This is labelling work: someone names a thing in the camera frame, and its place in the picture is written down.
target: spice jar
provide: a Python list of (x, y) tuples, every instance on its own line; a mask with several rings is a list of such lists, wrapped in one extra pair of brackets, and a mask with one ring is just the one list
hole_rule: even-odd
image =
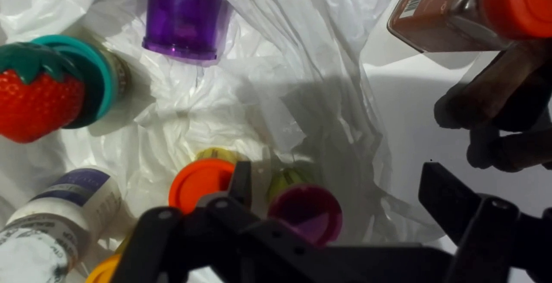
[(505, 50), (552, 37), (552, 0), (400, 0), (388, 29), (419, 51)]

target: teal lid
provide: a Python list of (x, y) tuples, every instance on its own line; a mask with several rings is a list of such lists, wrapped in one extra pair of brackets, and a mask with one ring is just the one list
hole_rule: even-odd
[(31, 43), (53, 48), (67, 57), (85, 83), (85, 102), (79, 116), (65, 129), (89, 126), (101, 119), (112, 107), (118, 93), (118, 78), (102, 53), (92, 45), (65, 35), (48, 35)]

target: white bottle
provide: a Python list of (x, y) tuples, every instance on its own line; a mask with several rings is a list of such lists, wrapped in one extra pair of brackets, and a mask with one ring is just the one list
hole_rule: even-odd
[(76, 169), (17, 210), (0, 232), (0, 283), (59, 283), (98, 241), (121, 205), (117, 182)]

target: strawberry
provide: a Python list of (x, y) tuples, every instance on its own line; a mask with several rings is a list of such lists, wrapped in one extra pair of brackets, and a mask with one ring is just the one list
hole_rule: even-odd
[(0, 47), (0, 134), (30, 143), (74, 121), (85, 85), (73, 63), (46, 46)]

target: purple plastic container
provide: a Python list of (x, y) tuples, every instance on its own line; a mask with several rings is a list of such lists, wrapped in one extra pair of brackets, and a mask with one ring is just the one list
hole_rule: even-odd
[(214, 60), (223, 0), (148, 0), (145, 49), (195, 60)]

